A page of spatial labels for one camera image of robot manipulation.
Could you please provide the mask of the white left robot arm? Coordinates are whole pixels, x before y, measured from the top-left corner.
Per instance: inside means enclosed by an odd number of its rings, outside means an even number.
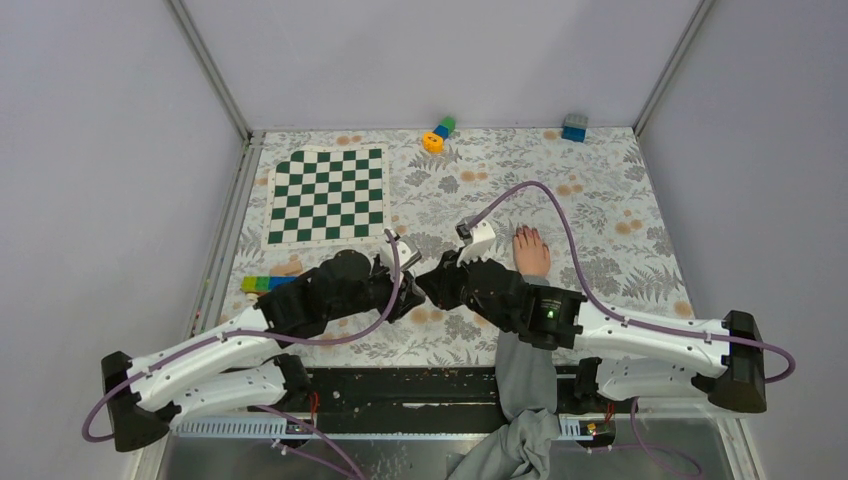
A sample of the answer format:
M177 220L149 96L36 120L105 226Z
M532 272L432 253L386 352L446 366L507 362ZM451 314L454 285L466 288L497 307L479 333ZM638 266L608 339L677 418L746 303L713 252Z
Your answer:
M392 323L421 305L409 269L420 252L404 242L375 259L344 250L272 288L233 319L144 356L115 351L101 360L104 400L118 452L147 447L189 419L254 405L296 411L309 401L293 344L318 345L335 320L379 312Z

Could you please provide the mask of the grey sleeved forearm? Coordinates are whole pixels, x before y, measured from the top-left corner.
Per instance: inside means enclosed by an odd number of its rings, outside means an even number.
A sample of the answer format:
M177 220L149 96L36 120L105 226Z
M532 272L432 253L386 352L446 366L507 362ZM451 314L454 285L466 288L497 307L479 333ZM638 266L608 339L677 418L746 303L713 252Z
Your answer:
M501 332L495 377L507 423L475 445L450 479L547 479L551 442L561 429L552 353Z

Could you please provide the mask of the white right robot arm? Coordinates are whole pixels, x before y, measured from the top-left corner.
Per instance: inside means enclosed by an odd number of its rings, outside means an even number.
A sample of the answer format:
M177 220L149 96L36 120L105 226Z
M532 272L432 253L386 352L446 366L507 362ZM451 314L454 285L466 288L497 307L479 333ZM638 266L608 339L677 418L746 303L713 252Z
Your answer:
M754 317L732 310L720 320L643 319L596 306L572 290L528 283L494 260L460 263L443 255L417 278L442 310L464 306L504 332L543 350L590 350L573 386L575 402L597 412L610 401L705 396L721 409L767 409L762 336Z

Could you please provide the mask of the person's hand with painted nails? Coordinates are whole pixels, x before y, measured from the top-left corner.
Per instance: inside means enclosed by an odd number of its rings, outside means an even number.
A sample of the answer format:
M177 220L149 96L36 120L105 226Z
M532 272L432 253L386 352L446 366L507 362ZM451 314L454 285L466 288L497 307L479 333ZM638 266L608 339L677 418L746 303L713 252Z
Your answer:
M539 231L519 226L513 236L513 259L516 270L524 275L545 279L551 269L551 253Z

